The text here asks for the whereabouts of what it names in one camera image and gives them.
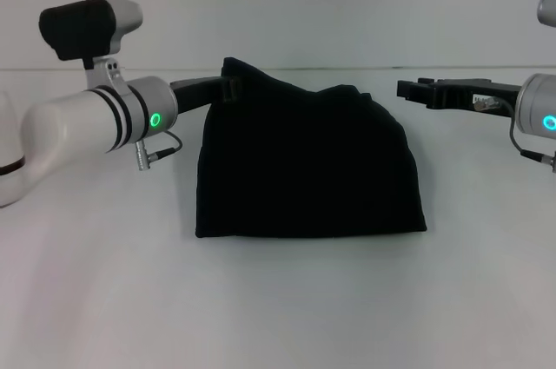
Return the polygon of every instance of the white surface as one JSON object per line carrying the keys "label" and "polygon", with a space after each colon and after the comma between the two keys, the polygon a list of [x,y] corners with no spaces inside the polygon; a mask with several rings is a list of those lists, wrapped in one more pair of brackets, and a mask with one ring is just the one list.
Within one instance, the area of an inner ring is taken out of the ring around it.
{"label": "white surface", "polygon": [[[0,0],[0,68],[60,68],[37,20],[74,1]],[[539,0],[134,1],[144,24],[123,39],[129,68],[212,69],[231,55],[264,68],[554,65]]]}
{"label": "white surface", "polygon": [[[197,240],[205,109],[181,116],[185,149],[148,173],[128,147],[52,175],[0,210],[0,367],[552,368],[554,175],[516,154],[507,119],[395,97],[398,79],[533,72],[270,72],[309,89],[353,83],[396,116],[418,163],[424,234]],[[132,73],[156,74],[214,73]],[[69,93],[84,75],[4,72],[0,84],[21,115],[38,89]]]}

